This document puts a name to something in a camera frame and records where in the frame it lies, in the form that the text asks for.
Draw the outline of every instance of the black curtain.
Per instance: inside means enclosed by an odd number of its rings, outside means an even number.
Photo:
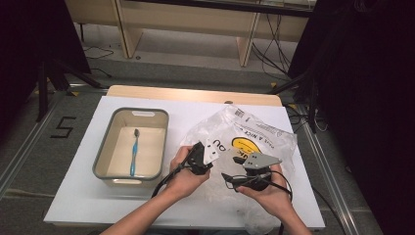
[[[1,1],[0,16],[0,135],[4,135],[35,88],[41,62],[59,59],[81,72],[90,69],[64,0]],[[53,71],[47,75],[64,72]]]
[[[415,101],[415,4],[366,4],[364,12],[351,9],[342,43],[316,77],[318,103],[383,232],[407,234],[413,230],[415,212],[415,121],[410,115]],[[312,24],[303,38],[320,41],[318,26]],[[327,32],[322,34],[324,41]],[[295,57],[304,57],[293,60],[292,73],[306,70],[314,47],[321,44],[307,40],[299,44]]]

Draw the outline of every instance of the toothbrush handle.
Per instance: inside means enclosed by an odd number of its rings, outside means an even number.
[[[137,156],[137,142],[132,146],[132,160],[130,167],[130,175],[134,176],[135,174],[135,156]]]

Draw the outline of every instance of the plastic bag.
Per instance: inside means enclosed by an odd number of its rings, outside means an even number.
[[[190,146],[199,141],[204,145],[212,144],[220,156],[213,162],[210,179],[204,183],[206,190],[199,196],[207,197],[211,202],[236,200],[238,205],[245,205],[238,213],[243,216],[250,234],[265,234],[272,230],[277,219],[253,199],[227,189],[221,172],[246,175],[242,166],[235,164],[233,157],[246,158],[251,152],[261,152],[281,159],[283,172],[290,179],[295,172],[292,156],[297,146],[296,134],[268,125],[258,117],[229,105],[191,128],[180,145]]]

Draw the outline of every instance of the plastic tray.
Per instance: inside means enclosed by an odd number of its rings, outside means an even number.
[[[94,174],[110,185],[154,187],[161,181],[168,113],[157,109],[114,111],[97,158]],[[138,129],[135,174],[130,175],[134,130]]]

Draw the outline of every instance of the blue toothbrush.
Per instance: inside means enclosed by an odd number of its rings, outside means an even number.
[[[138,129],[134,130],[135,135],[135,143],[132,146],[132,160],[131,160],[131,167],[130,167],[130,175],[134,176],[135,174],[135,157],[137,156],[137,150],[138,150],[138,136],[140,135],[140,131]]]

